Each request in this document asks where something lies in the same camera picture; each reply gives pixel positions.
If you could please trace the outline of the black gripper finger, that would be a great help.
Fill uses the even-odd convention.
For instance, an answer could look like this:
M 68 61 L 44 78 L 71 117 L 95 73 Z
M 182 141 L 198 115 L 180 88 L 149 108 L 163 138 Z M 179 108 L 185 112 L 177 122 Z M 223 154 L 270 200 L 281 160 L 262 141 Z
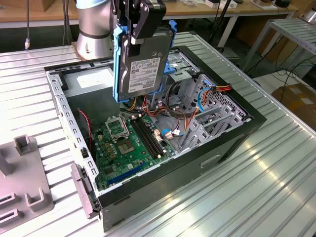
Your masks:
M 119 25 L 127 25 L 131 0 L 111 0 L 111 11 Z
M 128 55 L 136 56 L 146 38 L 143 31 L 148 16 L 148 6 L 144 0 L 131 0 L 128 6 Z

